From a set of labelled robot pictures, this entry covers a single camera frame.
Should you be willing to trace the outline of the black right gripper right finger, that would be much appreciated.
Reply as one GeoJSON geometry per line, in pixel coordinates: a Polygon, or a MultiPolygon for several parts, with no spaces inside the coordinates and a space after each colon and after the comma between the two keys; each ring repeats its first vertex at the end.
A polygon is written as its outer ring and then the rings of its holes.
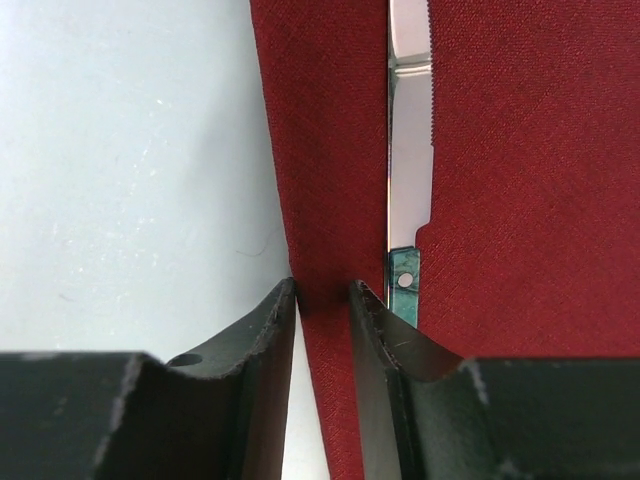
{"type": "Polygon", "coordinates": [[[635,358],[462,358],[350,287],[369,479],[635,479],[635,358]]]}

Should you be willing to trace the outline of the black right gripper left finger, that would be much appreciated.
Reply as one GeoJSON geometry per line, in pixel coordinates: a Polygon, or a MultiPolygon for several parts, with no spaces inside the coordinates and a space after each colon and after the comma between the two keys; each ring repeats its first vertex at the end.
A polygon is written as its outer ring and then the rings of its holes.
{"type": "Polygon", "coordinates": [[[168,362],[143,352],[1,357],[5,479],[277,479],[296,325],[280,281],[168,362]]]}

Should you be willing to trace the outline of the red cloth napkin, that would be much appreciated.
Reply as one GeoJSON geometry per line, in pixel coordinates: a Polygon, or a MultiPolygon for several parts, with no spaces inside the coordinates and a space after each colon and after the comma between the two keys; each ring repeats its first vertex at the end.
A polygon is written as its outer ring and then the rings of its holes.
{"type": "MultiPolygon", "coordinates": [[[[383,289],[383,1],[251,5],[329,474],[363,477],[349,284],[383,289]]],[[[433,1],[420,327],[464,356],[639,352],[639,5],[433,1]]]]}

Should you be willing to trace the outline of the green handled table knife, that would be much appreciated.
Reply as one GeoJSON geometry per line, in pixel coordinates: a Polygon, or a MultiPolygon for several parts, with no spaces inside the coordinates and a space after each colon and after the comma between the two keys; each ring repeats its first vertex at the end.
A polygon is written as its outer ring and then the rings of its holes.
{"type": "Polygon", "coordinates": [[[433,59],[428,3],[388,2],[387,272],[385,301],[418,325],[421,253],[431,220],[433,59]]]}

